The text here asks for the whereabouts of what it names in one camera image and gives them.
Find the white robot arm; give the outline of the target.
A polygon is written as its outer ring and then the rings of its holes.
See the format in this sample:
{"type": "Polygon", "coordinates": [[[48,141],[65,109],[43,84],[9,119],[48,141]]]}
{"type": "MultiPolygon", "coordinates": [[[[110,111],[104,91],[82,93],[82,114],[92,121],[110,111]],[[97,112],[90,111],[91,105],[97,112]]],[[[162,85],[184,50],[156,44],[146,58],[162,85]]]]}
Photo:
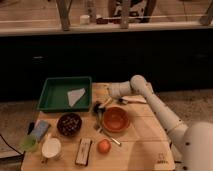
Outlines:
{"type": "Polygon", "coordinates": [[[146,100],[182,155],[181,171],[213,171],[213,123],[197,122],[188,126],[149,88],[141,75],[134,75],[126,82],[111,83],[108,93],[112,99],[141,95],[146,100]]]}

